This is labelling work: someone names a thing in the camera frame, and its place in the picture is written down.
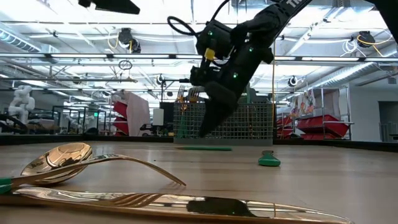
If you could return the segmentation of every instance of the table surface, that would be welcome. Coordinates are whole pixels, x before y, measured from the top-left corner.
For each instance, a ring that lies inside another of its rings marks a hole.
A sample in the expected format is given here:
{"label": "table surface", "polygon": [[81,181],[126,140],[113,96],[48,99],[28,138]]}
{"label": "table surface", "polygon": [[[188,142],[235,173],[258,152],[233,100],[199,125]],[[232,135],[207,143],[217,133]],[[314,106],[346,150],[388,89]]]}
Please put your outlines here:
{"label": "table surface", "polygon": [[[396,153],[323,146],[184,151],[171,149],[173,144],[164,143],[86,143],[93,146],[94,156],[124,154],[149,161],[176,175],[187,186],[170,183],[169,179],[140,164],[118,161],[89,166],[55,188],[233,197],[324,210],[359,224],[396,222]],[[60,144],[0,146],[0,176],[18,176],[30,161]],[[258,166],[262,150],[274,150],[282,165]],[[0,214],[2,224],[180,223],[178,220],[39,207],[0,207]]]}

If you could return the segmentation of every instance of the spoon bowl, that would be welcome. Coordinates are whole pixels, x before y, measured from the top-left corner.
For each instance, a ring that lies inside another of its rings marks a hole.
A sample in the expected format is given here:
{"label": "spoon bowl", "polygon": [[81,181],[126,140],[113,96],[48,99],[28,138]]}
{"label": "spoon bowl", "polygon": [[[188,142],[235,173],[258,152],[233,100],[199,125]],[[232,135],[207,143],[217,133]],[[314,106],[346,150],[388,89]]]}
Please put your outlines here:
{"label": "spoon bowl", "polygon": [[[82,143],[74,142],[57,146],[37,159],[29,163],[21,172],[21,176],[41,174],[61,167],[69,166],[72,164],[91,159],[93,157],[93,150],[91,146]],[[59,175],[47,177],[42,180],[36,180],[35,185],[49,185],[64,182],[72,177],[78,175],[81,171],[86,169],[87,166],[80,167]]]}

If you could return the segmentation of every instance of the green handle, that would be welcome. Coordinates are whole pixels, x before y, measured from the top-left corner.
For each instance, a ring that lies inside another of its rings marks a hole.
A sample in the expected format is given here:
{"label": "green handle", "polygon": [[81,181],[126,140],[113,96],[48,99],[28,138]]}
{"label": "green handle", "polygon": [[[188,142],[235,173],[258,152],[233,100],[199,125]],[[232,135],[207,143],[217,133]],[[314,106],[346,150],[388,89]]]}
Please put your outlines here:
{"label": "green handle", "polygon": [[7,193],[11,190],[11,178],[0,178],[0,194]]}

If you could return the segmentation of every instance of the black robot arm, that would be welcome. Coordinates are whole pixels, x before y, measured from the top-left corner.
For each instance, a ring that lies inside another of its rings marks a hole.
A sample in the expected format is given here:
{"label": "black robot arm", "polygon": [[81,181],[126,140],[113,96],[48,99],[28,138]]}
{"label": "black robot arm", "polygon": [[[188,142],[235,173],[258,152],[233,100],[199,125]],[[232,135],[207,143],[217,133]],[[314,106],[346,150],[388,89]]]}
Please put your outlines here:
{"label": "black robot arm", "polygon": [[[227,2],[228,0],[225,0],[222,3],[216,14]],[[210,97],[205,102],[206,112],[199,132],[201,137],[213,131],[235,111],[239,97],[260,63],[273,61],[271,44],[291,18],[310,2],[311,0],[279,0],[263,9],[250,21],[238,24],[234,29],[216,21],[216,14],[202,32],[193,31],[175,17],[168,18],[169,24],[177,32],[197,37],[196,47],[198,53],[203,56],[200,67],[193,67],[190,76],[191,84],[205,87]],[[398,5],[398,0],[378,0],[374,4],[379,7],[386,24],[397,38],[398,26],[394,24],[397,24],[398,19],[393,16],[391,8],[387,7],[387,2]],[[182,23],[190,33],[176,29],[171,20]],[[223,60],[228,57],[225,64],[220,65],[215,62],[216,59]]]}

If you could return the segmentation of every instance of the wire mesh basket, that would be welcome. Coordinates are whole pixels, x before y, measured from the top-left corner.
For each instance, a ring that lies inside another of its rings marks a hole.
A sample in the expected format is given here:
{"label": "wire mesh basket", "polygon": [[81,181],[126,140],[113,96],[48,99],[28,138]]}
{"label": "wire mesh basket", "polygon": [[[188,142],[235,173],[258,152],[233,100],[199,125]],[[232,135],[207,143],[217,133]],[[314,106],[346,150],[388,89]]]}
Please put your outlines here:
{"label": "wire mesh basket", "polygon": [[[174,104],[175,139],[198,139],[205,115],[204,103]],[[250,139],[272,141],[272,105],[242,103],[223,124],[205,139]]]}

